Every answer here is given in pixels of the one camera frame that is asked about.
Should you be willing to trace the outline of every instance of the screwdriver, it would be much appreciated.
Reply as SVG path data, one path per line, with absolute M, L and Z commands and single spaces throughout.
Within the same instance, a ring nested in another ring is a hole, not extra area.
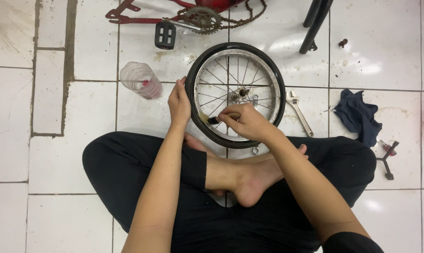
M 391 148 L 391 146 L 385 142 L 383 142 L 382 140 L 379 140 L 382 143 L 382 147 L 385 150 L 385 152 L 388 152 Z M 393 150 L 393 152 L 390 154 L 390 156 L 395 156 L 396 155 L 396 151 Z

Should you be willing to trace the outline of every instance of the paintbrush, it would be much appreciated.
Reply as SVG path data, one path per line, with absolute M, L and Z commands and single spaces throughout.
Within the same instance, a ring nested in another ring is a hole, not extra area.
M 229 117 L 235 119 L 235 120 L 237 120 L 237 119 L 240 118 L 240 113 L 236 113 L 236 112 L 231 112 L 231 113 L 228 113 L 227 115 Z M 200 112 L 199 113 L 199 118 L 201 119 L 202 122 L 209 123 L 211 125 L 216 125 L 216 124 L 218 124 L 218 123 L 220 123 L 222 121 L 219 117 L 211 117 L 211 118 L 209 118 L 209 116 L 206 115 L 203 112 Z

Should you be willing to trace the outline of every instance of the plastic bottle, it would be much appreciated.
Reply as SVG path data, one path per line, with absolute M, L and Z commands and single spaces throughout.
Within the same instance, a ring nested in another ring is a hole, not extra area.
M 162 93 L 162 84 L 145 63 L 128 62 L 120 70 L 120 81 L 123 86 L 147 100 L 158 98 Z

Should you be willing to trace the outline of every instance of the sprocket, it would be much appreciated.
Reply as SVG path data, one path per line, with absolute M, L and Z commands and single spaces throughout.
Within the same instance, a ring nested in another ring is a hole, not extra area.
M 199 34 L 212 34 L 221 27 L 221 16 L 208 7 L 193 7 L 184 14 L 184 21 L 203 29 Z

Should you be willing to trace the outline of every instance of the red bicycle frame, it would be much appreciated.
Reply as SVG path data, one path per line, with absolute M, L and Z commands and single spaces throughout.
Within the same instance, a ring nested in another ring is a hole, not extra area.
M 109 22 L 115 23 L 115 24 L 131 24 L 131 23 L 157 24 L 162 21 L 162 18 L 160 19 L 130 18 L 128 16 L 122 15 L 122 12 L 125 9 L 130 9 L 135 12 L 141 10 L 141 8 L 131 4 L 133 1 L 134 0 L 124 0 L 117 7 L 117 9 L 111 9 L 106 14 L 106 18 L 112 19 L 112 20 L 109 20 Z M 195 0 L 196 4 L 186 3 L 181 0 L 168 0 L 168 1 L 173 1 L 184 8 L 193 8 L 193 7 L 201 6 L 201 7 L 208 7 L 210 9 L 215 10 L 217 13 L 221 13 L 223 11 L 226 11 L 238 5 L 239 3 L 245 2 L 246 0 Z M 171 20 L 178 21 L 179 17 L 175 16 L 171 18 Z

